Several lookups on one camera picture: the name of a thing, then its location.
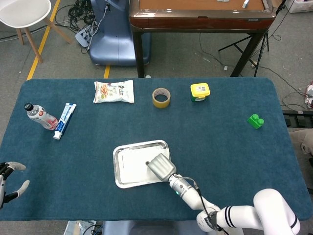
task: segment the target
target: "tripod stand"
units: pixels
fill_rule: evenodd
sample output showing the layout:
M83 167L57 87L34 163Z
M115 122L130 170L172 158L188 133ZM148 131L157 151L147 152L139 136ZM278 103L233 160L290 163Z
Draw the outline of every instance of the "tripod stand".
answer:
M285 5L285 2L286 0L283 0L282 3L279 5L279 7L277 8L276 10L276 15L284 8L284 5ZM235 48L240 51L241 53L243 53L243 51L240 49L240 47L237 45L238 43L240 42L243 42L249 38L251 38L252 36L248 36L246 38L243 38L239 41L236 41L228 46L225 46L221 49L219 49L219 52L222 51L222 50L225 50L226 48L229 48L231 46L235 46ZM262 40L262 44L261 44L261 48L260 48L260 53L259 53L259 57L258 57L258 61L257 63L253 62L251 60L251 58L249 59L249 62L255 67L255 71L254 71L254 76L256 77L256 74L258 72L258 68L259 68L259 64L260 64L260 61L261 61L261 58L262 58L262 55L263 55L263 50L264 50L264 47L265 47L265 39L266 39L266 43L267 43L267 48L268 48L268 51L269 51L269 43L268 43L268 31L264 34L263 36L263 40Z

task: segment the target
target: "blue toothpaste tube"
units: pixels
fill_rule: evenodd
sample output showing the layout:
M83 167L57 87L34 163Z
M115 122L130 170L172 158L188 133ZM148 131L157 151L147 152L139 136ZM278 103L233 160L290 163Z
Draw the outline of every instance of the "blue toothpaste tube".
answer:
M59 140L61 136L64 134L75 108L76 108L76 104L71 104L71 103L65 104L65 107L60 117L57 128L55 128L55 131L54 131L54 136L53 136L54 139Z

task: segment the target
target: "bottle cap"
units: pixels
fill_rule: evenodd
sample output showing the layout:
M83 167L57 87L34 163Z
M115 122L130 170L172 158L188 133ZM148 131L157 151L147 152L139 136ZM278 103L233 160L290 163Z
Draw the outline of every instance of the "bottle cap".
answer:
M34 106L31 103L26 103L24 105L24 108L26 109L26 111L32 111Z
M55 132L54 132L54 136L53 136L53 138L54 138L54 139L56 139L56 140L59 140L59 139L61 138L61 135L62 135L62 133L61 133L61 132L59 132L59 131L55 131Z

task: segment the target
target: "yellow floor line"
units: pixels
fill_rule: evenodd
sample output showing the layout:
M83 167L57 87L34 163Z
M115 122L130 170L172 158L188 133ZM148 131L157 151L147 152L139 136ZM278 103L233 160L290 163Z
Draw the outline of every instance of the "yellow floor line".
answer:
M55 4L54 4L53 10L52 10L52 13L51 13L51 16L50 16L50 21L52 21L52 22L53 22L53 20L54 20L55 14L57 13L57 9L58 9L58 6L59 6L59 4L60 4L60 1L61 1L61 0L57 0L57 1L55 2ZM45 42L47 41L49 32L50 32L50 27L48 26L48 27L45 29L45 34L44 34L43 39L41 40L40 46L39 46L39 48L38 48L38 52L39 52L40 55L41 55L41 52L42 52L43 49L44 49ZM33 65L31 66L31 69L30 69L30 71L29 71L29 74L28 74L28 77L27 77L27 81L33 78L33 75L34 75L34 73L35 73L37 64L38 64L38 59L37 59L37 57L35 57L34 62L33 62Z
M108 79L109 78L109 74L110 74L110 65L106 65L106 69L104 70L103 78L104 79Z

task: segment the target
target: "tape roll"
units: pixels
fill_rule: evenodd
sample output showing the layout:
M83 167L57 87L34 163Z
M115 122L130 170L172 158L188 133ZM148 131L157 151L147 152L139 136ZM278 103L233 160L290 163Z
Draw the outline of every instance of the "tape roll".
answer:
M166 96L167 100L166 101L157 101L156 96L159 94ZM153 102L154 106L156 106L159 109L166 108L170 104L170 100L171 100L171 93L168 91L168 89L157 88L152 93L152 102Z

